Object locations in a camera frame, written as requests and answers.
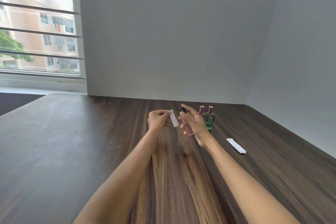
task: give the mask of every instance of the white wall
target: white wall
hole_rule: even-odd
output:
[[[336,0],[278,0],[248,105],[336,157]]]
[[[88,94],[246,103],[277,0],[81,0]]]

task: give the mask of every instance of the perfume bottle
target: perfume bottle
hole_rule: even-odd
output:
[[[199,106],[199,115],[205,120],[204,105]]]
[[[181,112],[184,112],[186,113],[187,115],[190,115],[191,118],[193,119],[194,117],[191,115],[191,113],[187,112],[184,107],[181,108]],[[187,135],[188,136],[192,136],[194,135],[195,133],[193,132],[193,130],[191,129],[191,126],[189,125],[189,123],[187,123],[185,120],[183,120],[182,118],[182,123],[184,125],[184,130],[187,132]]]
[[[212,129],[213,121],[215,119],[215,114],[212,112],[213,106],[209,106],[208,112],[205,113],[205,124],[208,130]]]

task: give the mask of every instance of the forearm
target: forearm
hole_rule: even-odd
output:
[[[91,197],[75,223],[125,223],[160,131],[149,130]]]
[[[249,224],[299,223],[258,181],[211,137],[207,150]]]

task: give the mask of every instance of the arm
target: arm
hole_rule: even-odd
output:
[[[100,186],[74,223],[126,223],[145,175],[156,140],[163,126],[169,126],[170,112],[149,113],[149,130],[128,157]]]
[[[189,106],[182,106],[190,111],[191,115],[183,112],[180,115],[195,132],[199,145],[204,147],[212,156],[248,223],[299,224],[296,218],[279,201],[220,146],[209,133],[203,118],[198,112]]]

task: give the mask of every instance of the person's right hand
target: person's right hand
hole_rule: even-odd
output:
[[[201,147],[206,147],[206,143],[211,135],[207,129],[207,126],[205,125],[202,116],[200,116],[200,114],[190,106],[187,106],[185,104],[182,104],[181,106],[184,107],[191,114],[180,112],[180,116],[178,119],[182,121],[183,118],[183,120],[185,120],[190,125],[192,131],[195,133],[195,137],[199,145]]]

